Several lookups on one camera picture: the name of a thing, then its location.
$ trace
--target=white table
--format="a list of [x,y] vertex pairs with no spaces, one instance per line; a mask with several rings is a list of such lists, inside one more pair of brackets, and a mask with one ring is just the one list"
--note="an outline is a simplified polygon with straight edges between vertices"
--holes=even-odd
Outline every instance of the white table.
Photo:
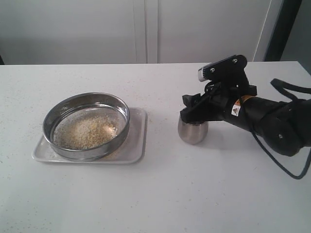
[[[0,66],[0,232],[310,232],[311,171],[293,180],[250,133],[225,122],[210,123],[200,145],[179,138],[181,96],[203,92],[202,65]],[[249,63],[246,74],[259,96],[273,100],[286,99],[272,78],[311,86],[297,62]],[[111,93],[148,112],[139,163],[31,158],[46,113],[84,92]],[[307,152],[276,157],[297,174]]]

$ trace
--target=white wall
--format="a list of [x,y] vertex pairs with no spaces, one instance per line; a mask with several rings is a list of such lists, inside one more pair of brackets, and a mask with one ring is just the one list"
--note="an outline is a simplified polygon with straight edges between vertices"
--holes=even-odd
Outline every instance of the white wall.
[[158,61],[210,62],[233,54],[252,61],[270,2],[159,0]]
[[281,61],[298,61],[311,74],[311,1],[303,0]]
[[252,61],[268,46],[280,2],[0,1],[0,54],[6,64]]

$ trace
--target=black cable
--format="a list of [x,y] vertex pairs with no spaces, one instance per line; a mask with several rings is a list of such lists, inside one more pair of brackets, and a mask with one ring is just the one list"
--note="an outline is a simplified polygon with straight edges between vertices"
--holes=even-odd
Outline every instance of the black cable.
[[244,113],[244,118],[245,118],[245,121],[248,125],[248,128],[249,128],[249,131],[251,132],[251,134],[253,135],[254,139],[257,141],[257,143],[260,145],[260,147],[263,149],[264,152],[266,152],[266,154],[273,160],[273,162],[275,162],[275,164],[280,168],[282,169],[286,174],[288,174],[290,177],[296,179],[296,180],[300,180],[302,179],[308,172],[308,169],[310,167],[310,164],[311,164],[311,149],[309,151],[309,155],[307,157],[307,160],[306,160],[306,164],[304,166],[304,168],[302,169],[302,172],[300,173],[300,175],[296,176],[294,174],[292,174],[288,169],[286,169],[278,160],[276,160],[276,158],[267,150],[267,148],[262,144],[262,142],[260,142],[260,140],[258,139],[257,135],[255,134],[255,131],[253,129],[253,126],[249,120],[249,117],[246,113],[246,110],[244,108],[244,104],[243,104],[243,100],[241,98],[241,95],[240,93],[238,92],[238,97],[239,97],[239,101],[240,101],[240,105],[241,105],[241,109]]

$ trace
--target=sieve rim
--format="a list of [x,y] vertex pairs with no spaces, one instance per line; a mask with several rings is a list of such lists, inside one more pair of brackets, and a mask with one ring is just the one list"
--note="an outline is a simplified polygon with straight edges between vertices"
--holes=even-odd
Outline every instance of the sieve rim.
[[[112,97],[112,98],[115,98],[116,100],[118,100],[119,102],[121,102],[121,104],[124,105],[124,107],[126,108],[126,111],[127,111],[127,116],[125,116],[121,111],[119,111],[122,115],[124,115],[124,119],[126,120],[126,123],[125,123],[125,126],[123,127],[123,129],[118,133],[117,136],[115,136],[115,137],[112,138],[111,140],[109,140],[109,141],[107,141],[107,142],[105,142],[105,143],[102,143],[102,144],[100,144],[100,145],[98,145],[98,146],[96,146],[96,147],[91,147],[91,148],[87,148],[87,149],[82,149],[82,150],[67,149],[67,148],[60,147],[60,146],[58,146],[57,144],[53,143],[53,141],[50,139],[51,136],[47,136],[46,133],[45,133],[45,125],[46,125],[46,122],[47,122],[49,116],[50,116],[52,113],[54,113],[56,109],[58,109],[59,107],[63,106],[63,105],[64,105],[65,103],[67,103],[68,101],[74,100],[74,99],[79,98],[79,97],[90,96],[90,95],[103,95],[103,96],[105,95],[105,96],[110,96],[110,97]],[[76,106],[75,108],[79,108],[79,107],[83,107],[83,106],[86,106],[86,108],[87,108],[87,106],[90,106],[90,105],[92,105],[92,104],[95,105],[96,103],[89,103],[89,105],[88,105],[88,104],[87,104],[87,105],[79,105],[79,106]],[[65,111],[65,113],[64,113],[65,118],[68,117],[70,114],[76,112],[76,111],[74,110],[75,108],[73,108],[73,109],[68,109],[67,111]],[[98,148],[100,148],[100,147],[102,147],[102,146],[104,146],[104,145],[107,145],[107,144],[111,143],[111,142],[114,141],[115,139],[118,139],[118,137],[121,137],[121,135],[123,135],[123,133],[124,133],[126,130],[128,130],[127,128],[128,128],[129,123],[130,123],[130,117],[131,117],[131,115],[130,115],[130,111],[129,111],[129,108],[128,108],[127,104],[126,104],[122,99],[120,99],[119,97],[114,96],[114,95],[111,95],[111,94],[108,94],[108,93],[103,93],[103,92],[87,92],[87,93],[82,93],[82,94],[79,94],[79,95],[75,95],[75,96],[69,97],[69,98],[67,98],[67,99],[65,99],[65,100],[63,100],[63,101],[61,101],[61,102],[59,102],[58,104],[56,104],[56,105],[48,112],[48,114],[45,116],[45,118],[44,118],[44,120],[43,120],[43,126],[42,126],[43,136],[45,137],[45,139],[47,140],[48,143],[52,144],[54,147],[56,147],[56,148],[58,148],[58,149],[60,149],[60,150],[69,151],[69,152],[84,152],[84,151],[95,150],[95,149],[98,149]]]

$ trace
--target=white tray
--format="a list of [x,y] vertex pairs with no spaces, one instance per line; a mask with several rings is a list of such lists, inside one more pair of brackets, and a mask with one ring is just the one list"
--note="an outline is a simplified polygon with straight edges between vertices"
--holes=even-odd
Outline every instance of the white tray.
[[130,108],[130,129],[124,143],[112,154],[90,162],[76,162],[57,154],[42,136],[33,158],[40,162],[84,163],[84,164],[131,164],[138,161],[144,154],[147,131],[147,113],[141,108]]

